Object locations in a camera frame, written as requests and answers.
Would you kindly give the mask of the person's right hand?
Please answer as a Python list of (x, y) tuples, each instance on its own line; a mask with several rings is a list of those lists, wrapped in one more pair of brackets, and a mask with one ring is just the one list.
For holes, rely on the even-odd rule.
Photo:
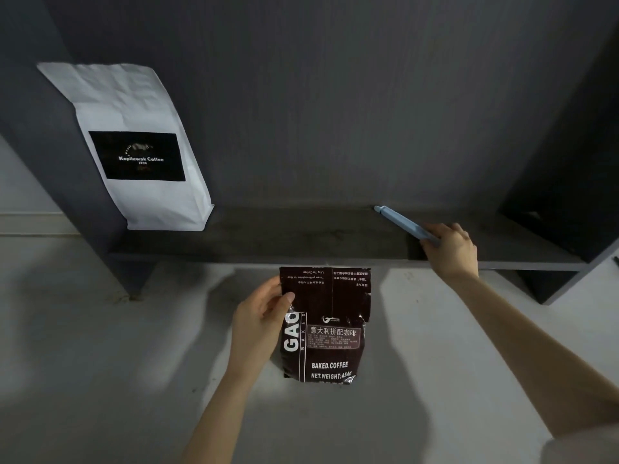
[(424, 228), (440, 238), (441, 255), (428, 258), (434, 272), (446, 283), (460, 278), (478, 278), (477, 247), (459, 223), (426, 224)]

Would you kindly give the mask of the person's left hand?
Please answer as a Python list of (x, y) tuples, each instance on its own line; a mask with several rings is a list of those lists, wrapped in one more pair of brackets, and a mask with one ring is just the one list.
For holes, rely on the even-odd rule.
[(283, 320), (264, 320), (266, 304), (282, 291), (280, 276), (263, 282), (242, 301), (233, 315), (227, 369), (263, 369), (277, 345)]

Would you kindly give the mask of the light blue bag clip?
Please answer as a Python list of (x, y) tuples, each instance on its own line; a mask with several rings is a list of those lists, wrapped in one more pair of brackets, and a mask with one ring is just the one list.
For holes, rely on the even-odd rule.
[(426, 229), (424, 229), (421, 225), (418, 225), (417, 223), (413, 222), (412, 220), (398, 213), (397, 211), (392, 210), (385, 205), (375, 205), (373, 208), (377, 213), (379, 213), (384, 218), (409, 233), (411, 236), (414, 236), (419, 241), (428, 240), (435, 247), (440, 246), (440, 238), (434, 236)]

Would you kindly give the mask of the dark brown coffee bag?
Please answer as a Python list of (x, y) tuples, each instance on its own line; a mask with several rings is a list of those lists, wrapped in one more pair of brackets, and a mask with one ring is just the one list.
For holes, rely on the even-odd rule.
[(279, 277), (282, 292), (295, 295), (280, 331), (284, 377), (351, 384), (365, 348), (371, 269), (282, 266)]

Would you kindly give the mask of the person's right forearm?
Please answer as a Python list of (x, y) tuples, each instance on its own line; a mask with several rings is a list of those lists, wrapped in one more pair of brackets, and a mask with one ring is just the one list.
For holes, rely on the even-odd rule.
[(477, 276), (448, 285), (467, 306), (553, 437), (619, 424), (619, 387)]

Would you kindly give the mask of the person's left forearm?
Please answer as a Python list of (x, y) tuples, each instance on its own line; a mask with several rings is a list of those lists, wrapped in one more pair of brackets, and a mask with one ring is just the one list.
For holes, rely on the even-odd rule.
[(226, 370), (182, 453), (181, 464), (231, 464), (246, 403), (260, 372)]

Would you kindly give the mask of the dark grey shelf unit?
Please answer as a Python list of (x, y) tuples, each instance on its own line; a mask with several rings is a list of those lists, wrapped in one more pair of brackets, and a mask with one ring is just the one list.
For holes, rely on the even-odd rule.
[[(149, 67), (213, 211), (129, 230), (37, 65)], [(121, 286), (160, 260), (426, 267), (459, 222), (552, 304), (619, 249), (619, 0), (0, 0), (0, 136)]]

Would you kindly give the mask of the white coffee bag black label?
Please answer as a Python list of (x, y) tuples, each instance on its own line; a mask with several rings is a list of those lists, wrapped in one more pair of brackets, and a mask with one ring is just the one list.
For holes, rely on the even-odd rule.
[(157, 74), (131, 63), (42, 62), (75, 108), (84, 140), (129, 230), (203, 231), (214, 205)]

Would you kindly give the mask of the white sleeve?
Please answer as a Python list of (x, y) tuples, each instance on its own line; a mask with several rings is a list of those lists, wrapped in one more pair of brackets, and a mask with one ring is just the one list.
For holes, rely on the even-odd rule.
[(619, 422), (553, 438), (540, 464), (619, 464)]

